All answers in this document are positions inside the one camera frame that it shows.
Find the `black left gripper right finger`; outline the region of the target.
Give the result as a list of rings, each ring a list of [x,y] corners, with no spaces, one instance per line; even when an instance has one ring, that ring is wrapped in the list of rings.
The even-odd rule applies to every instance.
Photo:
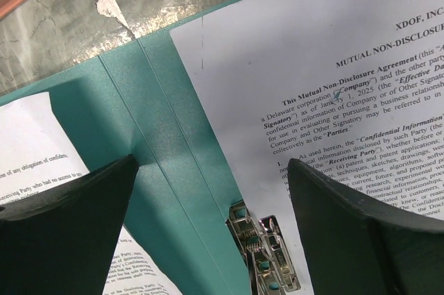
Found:
[[[442,294],[443,221],[383,203],[298,159],[288,163],[316,294]]]

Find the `teal green file folder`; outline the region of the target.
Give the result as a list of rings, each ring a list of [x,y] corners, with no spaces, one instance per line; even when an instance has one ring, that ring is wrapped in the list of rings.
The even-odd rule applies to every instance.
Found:
[[[183,294],[248,294],[241,199],[169,35],[235,0],[26,0],[1,20],[1,102],[48,90],[90,169],[131,153],[125,225]]]

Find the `single white printed sheet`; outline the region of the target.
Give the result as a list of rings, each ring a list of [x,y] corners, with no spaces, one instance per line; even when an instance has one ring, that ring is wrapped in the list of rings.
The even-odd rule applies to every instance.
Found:
[[[1,206],[92,173],[56,119],[48,93],[1,107]],[[101,294],[177,294],[123,226]]]

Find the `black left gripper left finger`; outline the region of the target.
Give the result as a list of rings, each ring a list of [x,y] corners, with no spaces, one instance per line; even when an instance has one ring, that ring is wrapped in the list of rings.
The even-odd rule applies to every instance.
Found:
[[[1,206],[1,293],[101,294],[137,171],[127,155]]]

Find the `metal folder clip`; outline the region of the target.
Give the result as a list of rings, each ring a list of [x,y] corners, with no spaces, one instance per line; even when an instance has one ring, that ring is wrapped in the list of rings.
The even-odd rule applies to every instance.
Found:
[[[274,215],[255,221],[240,201],[230,206],[225,224],[246,264],[252,294],[289,294],[301,289]]]

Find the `white printed paper sheets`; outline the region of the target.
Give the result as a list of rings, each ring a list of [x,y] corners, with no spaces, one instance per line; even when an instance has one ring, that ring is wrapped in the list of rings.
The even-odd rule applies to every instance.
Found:
[[[290,159],[443,217],[443,0],[241,0],[171,37],[250,213],[277,218],[301,294],[315,272]]]

